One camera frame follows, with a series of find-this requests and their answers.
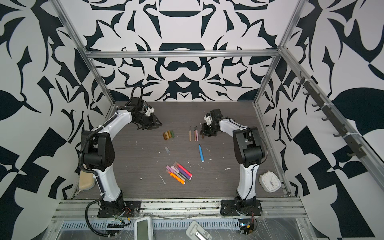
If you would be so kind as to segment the blue highlighter marker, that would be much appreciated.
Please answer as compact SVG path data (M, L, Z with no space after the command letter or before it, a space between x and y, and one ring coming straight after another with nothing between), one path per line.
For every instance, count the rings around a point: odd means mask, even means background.
M204 159L203 149L202 149L202 146L200 144L199 144L199 154L200 154L201 162L204 163L205 159Z

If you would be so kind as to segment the orange highlighter marker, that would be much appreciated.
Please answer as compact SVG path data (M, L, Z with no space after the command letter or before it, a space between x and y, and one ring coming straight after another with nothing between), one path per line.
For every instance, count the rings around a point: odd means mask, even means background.
M174 179L176 179L179 183L181 183L182 185L185 184L185 181L182 180L180 177L176 176L174 173L172 173L171 171L169 170L166 170L166 172L171 176L173 177Z

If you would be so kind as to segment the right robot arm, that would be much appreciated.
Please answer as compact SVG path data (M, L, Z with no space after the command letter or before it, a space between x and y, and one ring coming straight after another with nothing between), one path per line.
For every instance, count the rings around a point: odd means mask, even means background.
M215 137L218 132L233 138L234 153L240 165L240 180L235 204L238 209L248 208L256 202L255 184L259 166L266 158L263 139L256 127L247 127L232 118L224 117L220 109L214 109L204 116L200 134Z

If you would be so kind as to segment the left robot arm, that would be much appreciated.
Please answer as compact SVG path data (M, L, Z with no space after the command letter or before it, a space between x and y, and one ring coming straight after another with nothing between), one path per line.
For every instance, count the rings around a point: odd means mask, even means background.
M99 186L102 210L119 213L125 207L122 190L118 187L113 163L113 139L128 124L138 130L158 129L163 124L154 114L155 109L143 100L142 87L134 87L128 102L117 107L113 115L98 127L85 131L81 136L78 165L82 172L90 173Z

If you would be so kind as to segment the green pen pink cap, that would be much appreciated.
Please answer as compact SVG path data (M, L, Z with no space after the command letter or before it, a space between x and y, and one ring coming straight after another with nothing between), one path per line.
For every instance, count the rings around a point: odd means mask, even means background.
M185 178L185 180L187 181L187 182L189 182L190 181L190 179L188 179L187 177L185 177L175 166L171 166L175 171L177 171L182 177L184 177Z

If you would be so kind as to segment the pink highlighter marker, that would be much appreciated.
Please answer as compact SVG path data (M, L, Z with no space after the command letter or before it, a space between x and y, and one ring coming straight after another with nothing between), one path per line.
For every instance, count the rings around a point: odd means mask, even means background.
M184 173L186 173L190 179L193 177L193 175L187 169L185 169L181 164L179 164L178 162L175 162L175 165L179 169L181 169Z

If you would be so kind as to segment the purple highlighter marker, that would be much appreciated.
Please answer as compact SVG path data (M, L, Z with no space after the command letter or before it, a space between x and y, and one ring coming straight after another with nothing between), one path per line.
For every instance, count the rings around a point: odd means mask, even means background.
M179 169L176 165L175 165L175 163L174 163L174 166L185 176L185 177L187 177L188 179L190 179L189 177L188 177L188 175L186 174L186 173L184 173L181 169Z

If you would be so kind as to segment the white alarm clock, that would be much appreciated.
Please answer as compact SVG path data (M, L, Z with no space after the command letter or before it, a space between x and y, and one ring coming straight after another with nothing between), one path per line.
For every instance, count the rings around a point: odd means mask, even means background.
M282 187L278 176L271 171L260 175L259 182L267 193L274 193Z

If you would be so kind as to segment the small circuit board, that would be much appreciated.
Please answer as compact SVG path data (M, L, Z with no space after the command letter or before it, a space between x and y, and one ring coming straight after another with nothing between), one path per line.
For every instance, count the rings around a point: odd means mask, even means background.
M256 218L240 219L239 220L239 231L243 235L249 235L254 232L258 227Z

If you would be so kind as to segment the white grey device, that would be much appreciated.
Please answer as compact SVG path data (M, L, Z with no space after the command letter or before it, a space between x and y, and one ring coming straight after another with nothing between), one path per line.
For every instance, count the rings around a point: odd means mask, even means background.
M196 221L192 221L186 230L186 235L191 240L212 240L212 236Z

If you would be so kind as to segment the white tablet device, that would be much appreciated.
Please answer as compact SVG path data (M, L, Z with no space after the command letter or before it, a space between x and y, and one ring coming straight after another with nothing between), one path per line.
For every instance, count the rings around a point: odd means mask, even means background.
M136 219L134 223L135 240L154 240L152 218L146 216Z

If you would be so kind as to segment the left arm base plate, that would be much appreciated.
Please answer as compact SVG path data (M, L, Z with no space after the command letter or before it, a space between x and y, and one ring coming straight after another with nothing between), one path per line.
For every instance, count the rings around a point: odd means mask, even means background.
M101 201L98 218L133 217L141 211L141 201L106 202Z

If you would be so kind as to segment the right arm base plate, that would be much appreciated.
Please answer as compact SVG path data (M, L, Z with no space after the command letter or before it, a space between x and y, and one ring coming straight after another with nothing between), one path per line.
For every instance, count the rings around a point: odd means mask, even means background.
M220 214L222 216L261 216L262 215L261 202L256 198L249 200L241 200L235 198L234 200L221 200Z

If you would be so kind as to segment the black coat hook rail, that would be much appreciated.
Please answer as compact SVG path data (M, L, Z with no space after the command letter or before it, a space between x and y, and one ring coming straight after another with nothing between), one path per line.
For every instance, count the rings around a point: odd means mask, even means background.
M302 72L300 72L300 80L296 84L302 85L307 91L304 95L311 96L315 101L315 104L312 104L312 106L323 112L325 117L322 118L322 121L329 121L333 125L337 131L333 136L335 138L342 138L349 146L352 152L347 153L347 155L349 157L356 156L359 159L365 157L367 153L363 150L363 144L358 140L358 133L353 131L351 127L348 127L347 120L342 117L340 111L331 103L316 82L313 79L306 79Z

